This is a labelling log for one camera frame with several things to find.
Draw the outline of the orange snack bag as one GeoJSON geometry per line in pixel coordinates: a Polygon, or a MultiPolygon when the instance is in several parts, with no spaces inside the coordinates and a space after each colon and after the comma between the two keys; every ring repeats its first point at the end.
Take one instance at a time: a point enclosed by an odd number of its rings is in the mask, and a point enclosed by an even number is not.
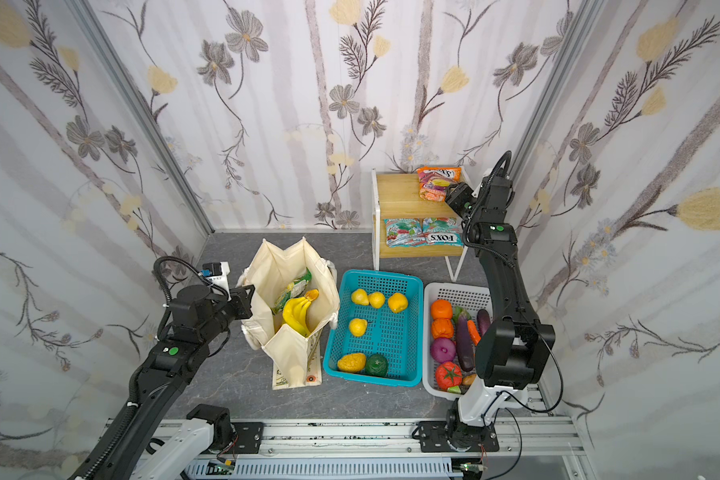
{"type": "Polygon", "coordinates": [[[420,167],[417,169],[419,197],[433,202],[444,202],[446,191],[461,181],[461,167],[420,167]]]}

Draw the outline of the yellow banana bunch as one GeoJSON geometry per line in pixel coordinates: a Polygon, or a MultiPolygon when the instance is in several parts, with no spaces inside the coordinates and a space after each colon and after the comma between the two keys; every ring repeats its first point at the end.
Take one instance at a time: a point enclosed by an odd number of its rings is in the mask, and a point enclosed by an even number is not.
{"type": "Polygon", "coordinates": [[[304,296],[289,300],[283,310],[283,321],[291,329],[307,338],[310,330],[307,326],[307,313],[312,303],[319,298],[317,289],[309,290],[304,296]]]}

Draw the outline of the green snack bag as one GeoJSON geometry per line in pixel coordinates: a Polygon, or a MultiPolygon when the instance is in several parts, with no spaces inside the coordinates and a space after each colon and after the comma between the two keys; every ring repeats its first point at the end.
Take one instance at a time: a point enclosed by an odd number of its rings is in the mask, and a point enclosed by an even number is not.
{"type": "Polygon", "coordinates": [[[277,297],[274,305],[271,307],[272,314],[276,315],[283,311],[289,300],[302,296],[311,280],[312,274],[309,269],[305,268],[299,276],[286,285],[284,290],[277,297]]]}

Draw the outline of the cream floral tote bag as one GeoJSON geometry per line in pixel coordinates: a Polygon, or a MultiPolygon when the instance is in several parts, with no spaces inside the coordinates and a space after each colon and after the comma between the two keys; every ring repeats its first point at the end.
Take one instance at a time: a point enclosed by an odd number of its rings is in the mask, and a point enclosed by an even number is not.
{"type": "Polygon", "coordinates": [[[340,308],[333,263],[306,239],[287,248],[264,240],[238,284],[254,287],[242,333],[273,361],[272,388],[320,384],[321,332],[337,327],[340,308]]]}

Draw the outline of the purple onion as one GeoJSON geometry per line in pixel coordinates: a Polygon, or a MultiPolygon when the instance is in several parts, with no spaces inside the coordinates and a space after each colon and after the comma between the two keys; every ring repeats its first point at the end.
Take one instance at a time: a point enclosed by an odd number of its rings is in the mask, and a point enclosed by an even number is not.
{"type": "Polygon", "coordinates": [[[431,343],[430,355],[437,363],[452,362],[456,354],[456,344],[450,338],[437,338],[431,343]]]}

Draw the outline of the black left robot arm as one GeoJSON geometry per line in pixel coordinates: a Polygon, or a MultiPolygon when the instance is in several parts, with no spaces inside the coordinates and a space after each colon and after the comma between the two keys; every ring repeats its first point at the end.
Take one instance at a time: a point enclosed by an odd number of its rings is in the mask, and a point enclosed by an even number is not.
{"type": "Polygon", "coordinates": [[[151,446],[161,421],[213,355],[211,344],[231,332],[235,321],[252,317],[253,286],[231,287],[226,262],[196,269],[176,256],[155,260],[153,274],[165,296],[156,344],[128,383],[128,397],[72,479],[128,479],[151,446]],[[186,265],[196,284],[173,294],[163,275],[167,262],[186,265]]]}

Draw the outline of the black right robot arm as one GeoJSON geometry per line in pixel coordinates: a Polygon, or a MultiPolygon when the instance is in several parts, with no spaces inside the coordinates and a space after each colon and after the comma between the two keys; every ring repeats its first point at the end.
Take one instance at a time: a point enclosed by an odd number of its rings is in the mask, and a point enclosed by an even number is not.
{"type": "Polygon", "coordinates": [[[476,379],[449,410],[445,438],[455,451],[494,451],[493,423],[501,410],[546,414],[528,404],[527,387],[541,379],[556,340],[531,305],[519,267],[518,239],[507,223],[514,197],[508,178],[512,153],[505,152],[477,190],[458,183],[446,190],[446,204],[462,220],[462,242],[472,249],[488,283],[492,323],[475,347],[476,379]]]}

